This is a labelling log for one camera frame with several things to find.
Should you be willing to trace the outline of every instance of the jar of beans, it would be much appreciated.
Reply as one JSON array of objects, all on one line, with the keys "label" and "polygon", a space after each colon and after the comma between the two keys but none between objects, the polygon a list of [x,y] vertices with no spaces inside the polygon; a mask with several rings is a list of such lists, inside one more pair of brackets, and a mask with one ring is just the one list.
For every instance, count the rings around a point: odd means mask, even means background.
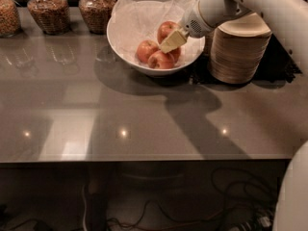
[{"label": "jar of beans", "polygon": [[0,37],[13,36],[20,30],[20,17],[15,2],[0,0]]},{"label": "jar of beans", "polygon": [[79,0],[80,13],[91,33],[106,34],[116,0]]},{"label": "jar of beans", "polygon": [[70,29],[67,0],[29,0],[27,4],[32,18],[47,35],[59,35]]}]

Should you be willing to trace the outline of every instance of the glass jar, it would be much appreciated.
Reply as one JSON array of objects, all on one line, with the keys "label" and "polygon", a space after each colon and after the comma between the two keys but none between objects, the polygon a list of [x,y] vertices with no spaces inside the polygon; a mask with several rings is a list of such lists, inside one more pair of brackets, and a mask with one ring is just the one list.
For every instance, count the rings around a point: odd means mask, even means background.
[{"label": "glass jar", "polygon": [[91,33],[106,34],[116,0],[79,0],[80,13]]},{"label": "glass jar", "polygon": [[0,0],[0,37],[9,37],[21,30],[20,17],[13,0]]},{"label": "glass jar", "polygon": [[59,35],[70,29],[67,0],[29,0],[27,4],[32,18],[47,35]]}]

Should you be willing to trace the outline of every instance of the dark floor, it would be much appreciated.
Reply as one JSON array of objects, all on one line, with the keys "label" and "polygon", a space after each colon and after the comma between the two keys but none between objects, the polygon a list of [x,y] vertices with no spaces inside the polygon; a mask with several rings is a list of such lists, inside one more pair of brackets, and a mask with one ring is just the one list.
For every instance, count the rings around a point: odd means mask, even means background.
[{"label": "dark floor", "polygon": [[[108,164],[114,169],[107,184],[111,230],[127,230],[116,220],[139,220],[130,230],[144,231],[228,230],[274,207],[287,166],[286,161]],[[54,231],[83,230],[81,192],[90,166],[0,165],[0,204],[7,207],[0,214],[3,230],[22,224],[14,230],[44,231],[38,220]]]}]

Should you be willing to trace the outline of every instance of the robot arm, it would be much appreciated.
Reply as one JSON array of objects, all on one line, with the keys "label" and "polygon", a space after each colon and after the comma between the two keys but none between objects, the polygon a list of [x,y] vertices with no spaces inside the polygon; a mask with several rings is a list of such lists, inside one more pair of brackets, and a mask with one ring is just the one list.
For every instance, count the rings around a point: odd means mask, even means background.
[{"label": "robot arm", "polygon": [[303,0],[197,0],[180,25],[202,38],[225,21],[259,14],[301,70],[308,73],[308,4]]}]

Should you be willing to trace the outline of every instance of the countertop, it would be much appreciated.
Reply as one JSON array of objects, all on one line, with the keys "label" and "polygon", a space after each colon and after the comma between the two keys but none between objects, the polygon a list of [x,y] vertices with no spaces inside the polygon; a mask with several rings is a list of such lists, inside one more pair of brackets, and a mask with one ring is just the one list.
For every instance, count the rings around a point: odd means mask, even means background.
[{"label": "countertop", "polygon": [[0,38],[1,163],[291,159],[308,140],[306,76],[241,87],[150,78],[77,8],[60,36],[19,13],[23,32]]}]

